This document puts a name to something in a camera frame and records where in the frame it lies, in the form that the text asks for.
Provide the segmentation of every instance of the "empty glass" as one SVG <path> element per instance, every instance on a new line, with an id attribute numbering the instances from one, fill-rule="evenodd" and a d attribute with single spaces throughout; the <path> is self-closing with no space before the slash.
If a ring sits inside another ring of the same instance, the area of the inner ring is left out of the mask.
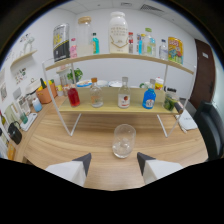
<path id="1" fill-rule="evenodd" d="M 126 158 L 135 144 L 135 129 L 128 124 L 121 124 L 114 130 L 113 152 L 119 158 Z"/>

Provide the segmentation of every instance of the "jar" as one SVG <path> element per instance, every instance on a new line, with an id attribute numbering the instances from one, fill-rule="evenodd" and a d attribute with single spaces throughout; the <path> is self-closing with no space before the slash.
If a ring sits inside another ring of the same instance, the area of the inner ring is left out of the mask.
<path id="1" fill-rule="evenodd" d="M 155 89 L 162 89 L 163 87 L 163 79 L 156 78 Z"/>
<path id="2" fill-rule="evenodd" d="M 109 23 L 109 52 L 129 53 L 128 24 L 123 12 L 112 12 Z"/>
<path id="3" fill-rule="evenodd" d="M 78 19 L 77 56 L 83 57 L 93 54 L 91 17 Z"/>
<path id="4" fill-rule="evenodd" d="M 169 111 L 172 111 L 178 101 L 179 97 L 176 94 L 176 89 L 168 88 L 165 94 L 163 107 Z"/>

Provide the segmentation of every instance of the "white bottle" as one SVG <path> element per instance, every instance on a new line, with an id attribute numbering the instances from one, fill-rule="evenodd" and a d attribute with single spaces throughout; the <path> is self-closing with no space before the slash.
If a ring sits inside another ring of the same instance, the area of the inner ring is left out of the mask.
<path id="1" fill-rule="evenodd" d="M 109 23 L 109 52 L 129 53 L 128 24 L 123 12 L 112 12 Z"/>
<path id="2" fill-rule="evenodd" d="M 159 57 L 163 60 L 168 60 L 168 48 L 166 46 L 166 41 L 162 39 L 162 44 L 159 47 Z"/>
<path id="3" fill-rule="evenodd" d="M 59 74 L 54 75 L 54 83 L 58 96 L 63 96 L 63 90 Z"/>
<path id="4" fill-rule="evenodd" d="M 145 37 L 142 41 L 142 55 L 145 56 L 152 56 L 151 32 L 150 28 L 145 28 Z"/>
<path id="5" fill-rule="evenodd" d="M 130 106 L 131 91 L 128 87 L 128 77 L 122 77 L 122 87 L 118 91 L 118 106 L 128 108 Z"/>

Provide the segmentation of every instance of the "shelf tier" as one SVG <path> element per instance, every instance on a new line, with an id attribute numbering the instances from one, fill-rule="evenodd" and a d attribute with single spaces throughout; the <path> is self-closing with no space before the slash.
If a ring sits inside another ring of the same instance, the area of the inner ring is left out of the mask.
<path id="1" fill-rule="evenodd" d="M 10 67 L 12 67 L 14 64 L 16 64 L 17 62 L 21 61 L 22 59 L 24 59 L 24 58 L 26 58 L 26 57 L 28 57 L 28 56 L 34 54 L 35 52 L 37 52 L 37 50 L 33 50 L 33 51 L 31 51 L 31 52 L 29 52 L 29 53 L 27 53 L 27 54 L 24 54 L 23 56 L 17 58 L 15 61 L 12 62 L 12 64 L 11 64 Z"/>
<path id="2" fill-rule="evenodd" d="M 153 61 L 153 62 L 157 62 L 157 63 L 161 63 L 161 64 L 165 64 L 165 65 L 169 65 L 169 66 L 178 68 L 178 69 L 188 72 L 192 75 L 194 74 L 194 71 L 191 71 L 178 63 L 162 60 L 159 58 L 135 55 L 135 54 L 98 54 L 98 55 L 89 55 L 89 56 L 85 56 L 85 57 L 77 57 L 77 58 L 72 58 L 72 59 L 67 58 L 67 59 L 58 61 L 51 66 L 48 66 L 46 68 L 46 71 L 53 69 L 53 68 L 57 68 L 61 65 L 65 65 L 65 64 L 70 64 L 70 63 L 80 62 L 80 61 L 88 61 L 88 60 L 93 60 L 93 59 L 104 59 L 104 58 L 130 58 L 130 59 L 138 59 L 138 60 L 145 60 L 145 61 Z"/>
<path id="3" fill-rule="evenodd" d="M 130 88 L 131 90 L 131 102 L 130 106 L 126 109 L 118 107 L 118 90 L 119 87 L 102 87 L 103 91 L 103 106 L 94 108 L 90 101 L 90 88 L 78 88 L 80 105 L 77 107 L 71 107 L 69 99 L 62 103 L 59 107 L 60 112 L 78 112 L 78 113 L 98 113 L 98 114 L 178 114 L 176 109 L 170 112 L 162 107 L 162 103 L 165 99 L 165 92 L 163 90 L 155 90 L 156 100 L 152 109 L 145 109 L 142 107 L 142 100 L 146 89 L 142 88 Z"/>

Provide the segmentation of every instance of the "paper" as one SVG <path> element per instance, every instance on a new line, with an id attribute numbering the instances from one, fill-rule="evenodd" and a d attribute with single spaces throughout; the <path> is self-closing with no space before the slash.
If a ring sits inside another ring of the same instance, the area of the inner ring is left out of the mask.
<path id="1" fill-rule="evenodd" d="M 184 112 L 182 113 L 182 115 L 180 117 L 179 124 L 186 130 L 198 128 L 194 119 L 191 117 L 191 115 L 188 113 L 188 111 L 186 109 L 184 110 Z"/>

